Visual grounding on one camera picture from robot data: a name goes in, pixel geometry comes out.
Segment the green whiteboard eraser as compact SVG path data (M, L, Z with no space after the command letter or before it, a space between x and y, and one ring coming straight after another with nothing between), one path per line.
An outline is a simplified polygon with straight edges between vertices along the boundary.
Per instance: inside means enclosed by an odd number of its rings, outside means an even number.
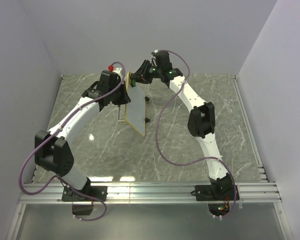
M135 79L130 80L130 86L131 86L132 88L137 86L137 83L136 83L136 80L135 80Z

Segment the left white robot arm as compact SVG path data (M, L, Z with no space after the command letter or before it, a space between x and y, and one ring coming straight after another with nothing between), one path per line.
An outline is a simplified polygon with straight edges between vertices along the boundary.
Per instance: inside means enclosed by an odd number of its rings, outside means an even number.
M35 135L34 155L36 165L62 178L79 201L91 196L91 181L75 167L75 159L70 148L77 134L109 103L116 105L131 100L124 82L125 70L109 67L103 70L95 81L81 95L75 107L57 125L48 131Z

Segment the yellow framed whiteboard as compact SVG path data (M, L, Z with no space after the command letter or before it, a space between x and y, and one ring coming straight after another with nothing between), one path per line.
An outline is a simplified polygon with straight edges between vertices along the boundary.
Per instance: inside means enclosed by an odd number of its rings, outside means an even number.
M123 119L121 116L121 106L117 109L117 121L121 123L127 123L130 125L139 135L146 136L146 93L142 89L139 83L136 86L131 86L131 72L127 73L125 80L126 91L131 102L124 105Z

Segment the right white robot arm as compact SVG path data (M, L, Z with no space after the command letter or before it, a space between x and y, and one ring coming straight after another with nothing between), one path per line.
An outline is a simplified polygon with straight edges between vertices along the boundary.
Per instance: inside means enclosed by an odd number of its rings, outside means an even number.
M129 75L131 86L151 84L153 79L159 79L171 91L172 99L179 98L189 111L187 128L197 140L203 157L192 161L192 164L205 161L208 167L210 193L216 200L222 200L230 192L236 192L234 177L224 164L219 151L215 127L215 106L201 98L188 83L188 74L183 74L174 68L170 60L170 50L155 50L151 60L144 60L139 69Z

